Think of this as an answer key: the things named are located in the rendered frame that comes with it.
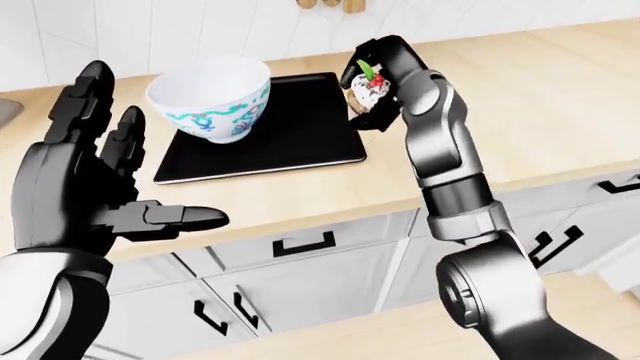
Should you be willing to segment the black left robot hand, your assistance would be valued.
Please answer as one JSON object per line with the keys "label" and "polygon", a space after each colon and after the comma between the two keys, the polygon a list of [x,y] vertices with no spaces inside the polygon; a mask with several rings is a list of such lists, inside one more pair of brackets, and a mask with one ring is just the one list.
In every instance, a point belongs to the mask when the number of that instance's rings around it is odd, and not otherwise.
{"label": "black left robot hand", "polygon": [[171,240],[229,223],[219,209],[138,199],[134,173],[145,156],[146,119],[132,105],[107,131],[114,87],[111,68],[95,60],[57,98],[44,140],[29,147],[14,181],[17,250],[67,248],[104,257],[119,237]]}

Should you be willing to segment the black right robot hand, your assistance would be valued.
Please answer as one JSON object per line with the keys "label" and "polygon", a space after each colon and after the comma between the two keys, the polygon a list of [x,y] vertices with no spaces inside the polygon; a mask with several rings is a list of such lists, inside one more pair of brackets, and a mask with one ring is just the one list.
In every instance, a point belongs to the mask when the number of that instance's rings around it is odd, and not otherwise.
{"label": "black right robot hand", "polygon": [[341,77],[342,89],[351,89],[352,80],[364,71],[357,64],[362,60],[369,65],[380,65],[382,76],[390,82],[390,90],[367,113],[350,120],[357,131],[386,131],[400,115],[404,105],[399,98],[401,83],[417,71],[427,69],[412,47],[398,35],[372,38],[355,48]]}

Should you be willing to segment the cream cupcake with cherry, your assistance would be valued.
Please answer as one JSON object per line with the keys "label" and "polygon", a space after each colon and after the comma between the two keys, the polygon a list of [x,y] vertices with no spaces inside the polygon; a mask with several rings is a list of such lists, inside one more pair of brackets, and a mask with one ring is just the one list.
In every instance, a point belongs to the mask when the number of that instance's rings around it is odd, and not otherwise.
{"label": "cream cupcake with cherry", "polygon": [[353,78],[346,95],[347,103],[353,113],[360,115],[368,113],[381,98],[388,94],[391,83],[383,76],[379,65],[372,67],[360,59],[356,64],[357,69],[362,73]]}

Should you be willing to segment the white floral ceramic bowl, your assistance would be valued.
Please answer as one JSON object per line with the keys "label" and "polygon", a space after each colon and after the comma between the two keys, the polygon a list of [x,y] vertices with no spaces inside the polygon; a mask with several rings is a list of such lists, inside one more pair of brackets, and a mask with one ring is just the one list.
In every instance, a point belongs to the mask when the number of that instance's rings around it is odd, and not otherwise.
{"label": "white floral ceramic bowl", "polygon": [[146,89],[154,109],[178,130],[211,143],[246,137],[266,109],[271,69],[241,56],[215,56],[156,77]]}

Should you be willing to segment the black rectangular tray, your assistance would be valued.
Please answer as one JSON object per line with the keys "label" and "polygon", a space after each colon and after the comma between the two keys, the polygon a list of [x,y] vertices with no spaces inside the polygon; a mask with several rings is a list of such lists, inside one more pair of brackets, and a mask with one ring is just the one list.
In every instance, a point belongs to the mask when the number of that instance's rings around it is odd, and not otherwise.
{"label": "black rectangular tray", "polygon": [[364,161],[336,74],[275,77],[270,99],[243,139],[215,144],[178,131],[154,176],[158,185]]}

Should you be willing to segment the grey sink edge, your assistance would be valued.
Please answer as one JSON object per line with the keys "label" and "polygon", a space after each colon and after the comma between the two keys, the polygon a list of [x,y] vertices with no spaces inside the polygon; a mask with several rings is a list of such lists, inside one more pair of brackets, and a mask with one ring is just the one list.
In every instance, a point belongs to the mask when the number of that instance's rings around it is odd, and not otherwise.
{"label": "grey sink edge", "polygon": [[19,101],[0,98],[0,129],[8,125],[24,109]]}

